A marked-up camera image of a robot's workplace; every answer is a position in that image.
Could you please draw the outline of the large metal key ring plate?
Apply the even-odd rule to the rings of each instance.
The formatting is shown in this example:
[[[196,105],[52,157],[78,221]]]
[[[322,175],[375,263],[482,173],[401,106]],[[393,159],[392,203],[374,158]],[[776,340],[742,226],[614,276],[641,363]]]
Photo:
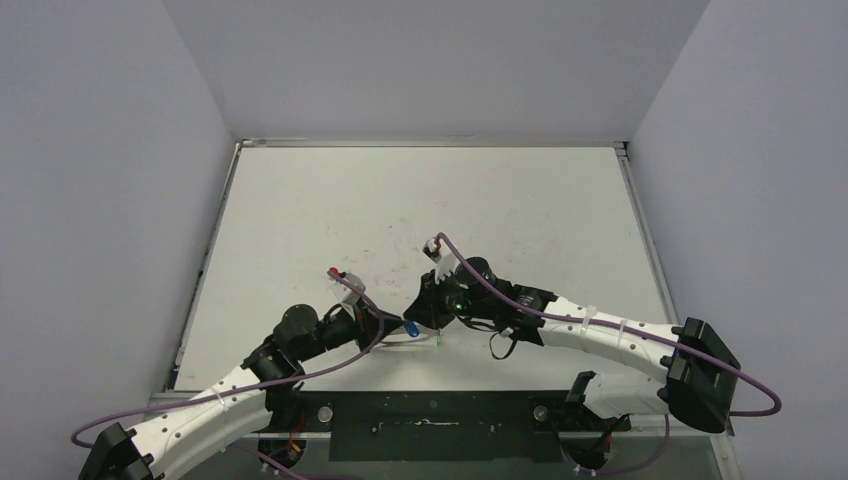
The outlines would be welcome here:
[[[388,352],[418,352],[435,349],[435,340],[440,337],[432,332],[423,332],[417,338],[411,338],[406,332],[384,337],[375,350]]]

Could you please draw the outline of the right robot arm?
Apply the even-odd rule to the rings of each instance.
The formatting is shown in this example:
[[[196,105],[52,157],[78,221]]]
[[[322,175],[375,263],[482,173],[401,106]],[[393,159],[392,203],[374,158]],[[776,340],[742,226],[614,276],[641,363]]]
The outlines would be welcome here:
[[[580,373],[565,402],[568,421],[588,429],[625,414],[670,415],[706,433],[725,431],[741,367],[712,326],[632,321],[574,303],[553,292],[496,277],[473,257],[443,277],[421,278],[407,320],[440,329],[453,320],[489,320],[514,342],[560,347],[615,361],[627,372]]]

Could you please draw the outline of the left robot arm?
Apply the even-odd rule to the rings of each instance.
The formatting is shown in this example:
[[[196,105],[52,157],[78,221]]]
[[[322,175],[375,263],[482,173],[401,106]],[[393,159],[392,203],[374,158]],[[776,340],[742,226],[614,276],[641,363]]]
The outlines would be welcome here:
[[[409,320],[375,312],[364,302],[333,306],[324,317],[309,305],[287,309],[271,335],[243,362],[185,404],[160,408],[147,421],[101,431],[82,479],[178,479],[241,437],[267,427],[290,428],[300,412],[296,390],[303,362],[354,342],[366,349]]]

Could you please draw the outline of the blue tagged key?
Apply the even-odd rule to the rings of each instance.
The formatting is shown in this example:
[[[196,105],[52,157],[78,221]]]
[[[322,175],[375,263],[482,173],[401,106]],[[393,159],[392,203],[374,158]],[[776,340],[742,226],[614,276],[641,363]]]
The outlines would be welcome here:
[[[413,321],[405,321],[404,328],[411,338],[417,338],[420,335],[420,330],[417,324]]]

